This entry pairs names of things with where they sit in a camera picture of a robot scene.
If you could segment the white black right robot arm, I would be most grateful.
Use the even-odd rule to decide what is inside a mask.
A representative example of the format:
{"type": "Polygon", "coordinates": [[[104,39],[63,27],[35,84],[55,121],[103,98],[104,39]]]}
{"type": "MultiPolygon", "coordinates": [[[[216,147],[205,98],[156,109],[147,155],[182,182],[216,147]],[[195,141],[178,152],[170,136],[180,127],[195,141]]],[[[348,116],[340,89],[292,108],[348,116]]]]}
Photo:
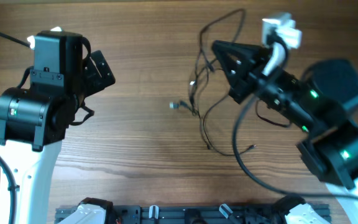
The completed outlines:
{"type": "Polygon", "coordinates": [[[229,96],[243,103],[240,118],[263,101],[306,138],[297,144],[301,159],[352,223],[358,223],[358,74],[345,59],[323,60],[301,78],[285,70],[289,48],[281,40],[268,47],[217,40],[212,50],[230,85],[229,96]]]}

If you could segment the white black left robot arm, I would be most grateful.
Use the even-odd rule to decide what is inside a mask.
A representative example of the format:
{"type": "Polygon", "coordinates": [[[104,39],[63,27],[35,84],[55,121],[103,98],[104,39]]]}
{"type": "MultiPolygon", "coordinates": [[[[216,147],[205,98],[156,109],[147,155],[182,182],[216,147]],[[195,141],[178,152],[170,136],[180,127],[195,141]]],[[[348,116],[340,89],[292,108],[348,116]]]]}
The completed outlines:
{"type": "Polygon", "coordinates": [[[33,65],[0,96],[0,223],[46,222],[66,130],[78,124],[78,110],[92,117],[85,99],[116,81],[104,55],[81,34],[43,30],[28,45],[33,65]]]}

